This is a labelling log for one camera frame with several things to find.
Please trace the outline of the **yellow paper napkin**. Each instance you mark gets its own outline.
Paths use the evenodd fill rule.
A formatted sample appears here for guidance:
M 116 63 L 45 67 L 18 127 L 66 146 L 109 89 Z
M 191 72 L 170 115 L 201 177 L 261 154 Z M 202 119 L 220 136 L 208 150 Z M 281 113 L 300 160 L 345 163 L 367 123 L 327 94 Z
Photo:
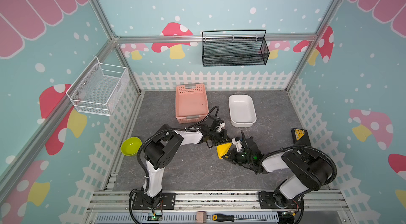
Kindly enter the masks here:
M 224 155 L 226 155 L 229 151 L 229 149 L 233 146 L 232 143 L 225 143 L 225 144 L 221 144 L 218 145 L 216 147 L 217 150 L 217 155 L 219 159 L 222 159 Z

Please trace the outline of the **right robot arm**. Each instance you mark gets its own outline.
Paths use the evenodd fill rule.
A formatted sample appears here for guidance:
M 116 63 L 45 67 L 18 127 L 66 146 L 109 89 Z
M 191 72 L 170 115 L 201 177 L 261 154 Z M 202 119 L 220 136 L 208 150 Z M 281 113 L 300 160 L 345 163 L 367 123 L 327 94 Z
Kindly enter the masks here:
M 305 194 L 318 191 L 333 182 L 337 167 L 331 157 L 313 148 L 308 141 L 298 140 L 294 145 L 262 154 L 253 138 L 244 135 L 217 147 L 218 157 L 256 174 L 290 170 L 292 177 L 284 180 L 272 192 L 259 192 L 262 209 L 299 207 Z

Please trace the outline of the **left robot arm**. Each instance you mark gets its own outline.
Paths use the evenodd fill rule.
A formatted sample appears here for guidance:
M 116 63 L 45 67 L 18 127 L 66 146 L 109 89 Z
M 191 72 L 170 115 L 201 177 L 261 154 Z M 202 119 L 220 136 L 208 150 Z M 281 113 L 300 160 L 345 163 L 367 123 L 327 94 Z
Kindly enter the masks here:
M 230 142 L 231 138 L 224 127 L 225 122 L 212 115 L 184 128 L 163 125 L 141 145 L 137 153 L 137 161 L 145 173 L 145 182 L 141 189 L 130 192 L 129 209 L 174 209 L 176 194 L 164 193 L 162 190 L 166 166 L 183 145 L 207 143 L 209 147 L 213 147 Z

